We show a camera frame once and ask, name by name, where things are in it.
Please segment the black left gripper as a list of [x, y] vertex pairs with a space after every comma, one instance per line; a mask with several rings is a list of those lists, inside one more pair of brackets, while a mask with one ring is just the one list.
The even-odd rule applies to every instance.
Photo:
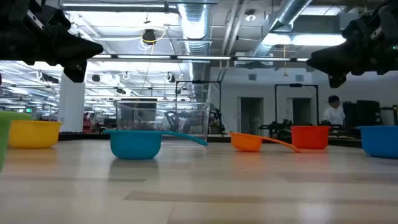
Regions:
[[83, 83], [86, 60], [104, 48], [72, 35], [70, 28], [63, 11], [46, 0], [1, 0], [1, 60], [59, 64], [73, 83]]

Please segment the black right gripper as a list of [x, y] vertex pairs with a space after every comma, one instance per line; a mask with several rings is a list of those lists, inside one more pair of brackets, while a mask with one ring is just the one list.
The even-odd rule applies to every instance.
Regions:
[[338, 88], [346, 75], [397, 69], [397, 0], [383, 1], [372, 12], [352, 20], [343, 31], [346, 41], [312, 52], [309, 67], [328, 74], [329, 86]]

